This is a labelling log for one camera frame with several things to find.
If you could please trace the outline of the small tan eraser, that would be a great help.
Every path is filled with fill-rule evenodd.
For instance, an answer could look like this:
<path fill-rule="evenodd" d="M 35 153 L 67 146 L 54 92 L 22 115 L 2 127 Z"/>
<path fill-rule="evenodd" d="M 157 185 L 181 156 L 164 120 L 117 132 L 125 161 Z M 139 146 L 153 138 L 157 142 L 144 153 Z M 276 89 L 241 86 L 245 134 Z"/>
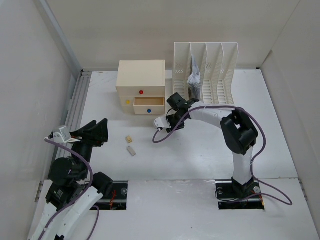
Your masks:
<path fill-rule="evenodd" d="M 130 136 L 127 136 L 125 139 L 126 139 L 128 144 L 133 142 L 133 139 Z"/>

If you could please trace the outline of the grey setup guide booklet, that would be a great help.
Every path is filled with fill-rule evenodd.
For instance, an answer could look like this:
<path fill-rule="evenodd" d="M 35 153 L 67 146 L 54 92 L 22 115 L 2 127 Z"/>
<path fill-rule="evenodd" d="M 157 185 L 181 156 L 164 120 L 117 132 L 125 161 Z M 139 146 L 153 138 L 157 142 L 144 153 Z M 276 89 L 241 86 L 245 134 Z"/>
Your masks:
<path fill-rule="evenodd" d="M 189 98 L 201 99 L 201 73 L 194 55 L 191 56 L 190 75 L 187 79 Z"/>

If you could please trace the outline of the grey eraser block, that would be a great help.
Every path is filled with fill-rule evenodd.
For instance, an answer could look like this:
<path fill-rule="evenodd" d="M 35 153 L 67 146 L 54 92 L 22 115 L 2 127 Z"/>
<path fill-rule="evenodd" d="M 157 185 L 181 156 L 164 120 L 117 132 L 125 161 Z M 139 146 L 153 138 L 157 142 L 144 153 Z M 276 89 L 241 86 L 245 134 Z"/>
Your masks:
<path fill-rule="evenodd" d="M 131 146 L 128 146 L 128 147 L 127 147 L 127 150 L 128 150 L 128 152 L 130 153 L 130 155 L 131 155 L 132 157 L 136 155 L 135 150 L 134 150 Z"/>

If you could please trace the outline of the beige wooden drawer cabinet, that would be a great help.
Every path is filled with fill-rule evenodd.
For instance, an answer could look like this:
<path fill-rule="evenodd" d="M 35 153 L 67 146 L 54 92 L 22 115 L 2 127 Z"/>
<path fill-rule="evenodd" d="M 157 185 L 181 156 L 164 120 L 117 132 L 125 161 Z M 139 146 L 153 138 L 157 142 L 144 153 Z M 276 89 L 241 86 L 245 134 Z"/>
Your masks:
<path fill-rule="evenodd" d="M 166 61 L 120 60 L 116 90 L 124 113 L 164 115 Z"/>

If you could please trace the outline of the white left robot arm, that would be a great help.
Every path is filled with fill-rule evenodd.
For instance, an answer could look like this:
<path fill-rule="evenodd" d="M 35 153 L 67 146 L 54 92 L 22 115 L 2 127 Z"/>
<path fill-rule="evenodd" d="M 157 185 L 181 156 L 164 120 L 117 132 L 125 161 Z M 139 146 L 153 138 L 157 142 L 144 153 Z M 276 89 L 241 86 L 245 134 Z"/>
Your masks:
<path fill-rule="evenodd" d="M 70 153 L 56 159 L 49 171 L 52 184 L 32 240 L 69 240 L 83 217 L 102 198 L 111 195 L 113 180 L 90 165 L 94 148 L 108 142 L 108 119 L 93 120 L 76 131 L 57 127 L 44 139 Z"/>

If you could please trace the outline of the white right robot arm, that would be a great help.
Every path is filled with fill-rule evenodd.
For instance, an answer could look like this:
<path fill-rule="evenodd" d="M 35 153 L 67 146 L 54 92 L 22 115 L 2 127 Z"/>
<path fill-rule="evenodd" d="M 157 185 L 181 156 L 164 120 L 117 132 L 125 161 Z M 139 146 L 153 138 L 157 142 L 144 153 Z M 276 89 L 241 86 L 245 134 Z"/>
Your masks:
<path fill-rule="evenodd" d="M 221 129 L 233 156 L 232 193 L 237 197 L 247 194 L 254 182 L 251 160 L 259 136 L 249 116 L 240 109 L 205 106 L 195 98 L 185 100 L 179 93 L 170 96 L 167 103 L 175 111 L 165 118 L 168 133 L 183 129 L 186 120 L 201 121 Z"/>

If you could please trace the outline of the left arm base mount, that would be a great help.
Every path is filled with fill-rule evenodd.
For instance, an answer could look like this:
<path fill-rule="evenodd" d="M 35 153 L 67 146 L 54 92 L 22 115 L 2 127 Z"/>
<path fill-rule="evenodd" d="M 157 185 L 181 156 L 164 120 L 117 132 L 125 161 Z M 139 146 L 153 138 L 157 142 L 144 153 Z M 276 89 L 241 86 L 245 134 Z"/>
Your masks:
<path fill-rule="evenodd" d="M 128 181 L 114 181 L 111 192 L 98 200 L 94 206 L 101 211 L 125 211 L 127 209 Z"/>

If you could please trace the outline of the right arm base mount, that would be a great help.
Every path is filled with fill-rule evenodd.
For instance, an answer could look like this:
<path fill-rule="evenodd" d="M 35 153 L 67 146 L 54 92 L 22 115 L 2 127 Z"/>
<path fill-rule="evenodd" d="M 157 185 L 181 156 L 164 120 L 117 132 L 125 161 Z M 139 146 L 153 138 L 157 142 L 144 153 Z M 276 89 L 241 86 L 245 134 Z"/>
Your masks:
<path fill-rule="evenodd" d="M 264 210 L 261 188 L 252 179 L 245 185 L 233 179 L 215 180 L 215 197 L 219 210 Z"/>

